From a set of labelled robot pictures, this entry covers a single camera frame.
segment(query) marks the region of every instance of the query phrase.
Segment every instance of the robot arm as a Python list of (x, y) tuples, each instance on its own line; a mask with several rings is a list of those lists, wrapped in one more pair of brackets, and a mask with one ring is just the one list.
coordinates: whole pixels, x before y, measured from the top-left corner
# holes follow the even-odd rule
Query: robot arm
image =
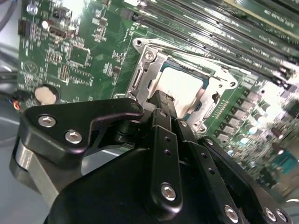
[[(82, 176), (82, 159), (128, 152)], [(26, 110), (10, 163), (51, 207), (46, 224), (291, 224), (287, 213), (208, 136), (195, 139), (161, 91)]]

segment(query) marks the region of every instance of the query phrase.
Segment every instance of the motherboard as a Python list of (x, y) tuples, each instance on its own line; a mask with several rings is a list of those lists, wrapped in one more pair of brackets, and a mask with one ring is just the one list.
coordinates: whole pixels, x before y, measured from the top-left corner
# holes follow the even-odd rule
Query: motherboard
[(265, 167), (287, 174), (299, 159), (298, 12), (291, 0), (24, 0), (21, 110), (162, 90), (197, 137), (270, 185)]

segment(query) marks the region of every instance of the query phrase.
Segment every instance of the black metal bracket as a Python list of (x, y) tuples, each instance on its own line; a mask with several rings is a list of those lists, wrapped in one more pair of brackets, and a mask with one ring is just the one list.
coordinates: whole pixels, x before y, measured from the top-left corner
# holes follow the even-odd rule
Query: black metal bracket
[(148, 141), (151, 164), (146, 207), (159, 220), (171, 220), (181, 211), (183, 196), (177, 137), (171, 132), (170, 114), (163, 109), (153, 111)]
[[(114, 122), (142, 115), (143, 108), (129, 98), (36, 106), (24, 112), (18, 134), (26, 148), (70, 168), (81, 163), (92, 131), (98, 130), (101, 138)], [(73, 143), (66, 139), (69, 131)]]
[(196, 168), (198, 177), (205, 185), (205, 194), (208, 196), (207, 203), (211, 212), (214, 213), (213, 223), (221, 221), (224, 224), (243, 224), (244, 220), (242, 220), (208, 149), (196, 143), (194, 134), (185, 121), (175, 119), (173, 125), (174, 132), (179, 139), (180, 156), (182, 159), (187, 158), (190, 164)]
[(254, 224), (291, 224), (282, 207), (259, 186), (213, 139), (198, 140), (212, 156), (226, 187), (245, 217)]

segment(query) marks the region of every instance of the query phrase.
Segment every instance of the integrated circuit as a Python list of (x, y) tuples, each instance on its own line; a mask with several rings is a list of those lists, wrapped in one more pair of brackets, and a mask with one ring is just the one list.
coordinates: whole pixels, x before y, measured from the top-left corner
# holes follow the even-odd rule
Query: integrated circuit
[(83, 49), (77, 46), (73, 46), (70, 52), (70, 61), (81, 65), (86, 66), (86, 63), (88, 61), (90, 55), (90, 51), (88, 49)]

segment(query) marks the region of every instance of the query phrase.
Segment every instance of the black connector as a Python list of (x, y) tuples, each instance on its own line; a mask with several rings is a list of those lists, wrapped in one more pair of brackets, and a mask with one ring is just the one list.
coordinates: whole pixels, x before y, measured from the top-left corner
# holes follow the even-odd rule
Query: black connector
[(19, 20), (18, 35), (30, 37), (31, 23), (25, 20)]
[(11, 98), (14, 100), (18, 100), (19, 102), (24, 102), (32, 98), (32, 93), (24, 90), (17, 90), (12, 94)]

